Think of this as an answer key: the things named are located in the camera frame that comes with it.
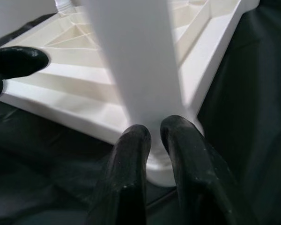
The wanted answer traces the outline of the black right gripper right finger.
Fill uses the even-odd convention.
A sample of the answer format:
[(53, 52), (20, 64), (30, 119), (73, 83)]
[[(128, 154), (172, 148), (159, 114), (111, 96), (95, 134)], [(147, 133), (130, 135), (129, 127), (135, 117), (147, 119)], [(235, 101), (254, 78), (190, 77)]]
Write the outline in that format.
[(161, 122), (185, 225), (256, 225), (258, 220), (228, 164), (193, 123), (178, 115)]

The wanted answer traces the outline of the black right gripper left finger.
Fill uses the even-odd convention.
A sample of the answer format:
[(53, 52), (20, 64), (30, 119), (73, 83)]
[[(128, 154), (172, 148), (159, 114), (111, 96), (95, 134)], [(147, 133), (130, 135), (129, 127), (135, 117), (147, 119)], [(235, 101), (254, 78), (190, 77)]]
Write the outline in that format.
[(144, 125), (132, 125), (122, 133), (94, 188), (89, 225), (146, 224), (146, 163), (150, 149), (151, 135)]

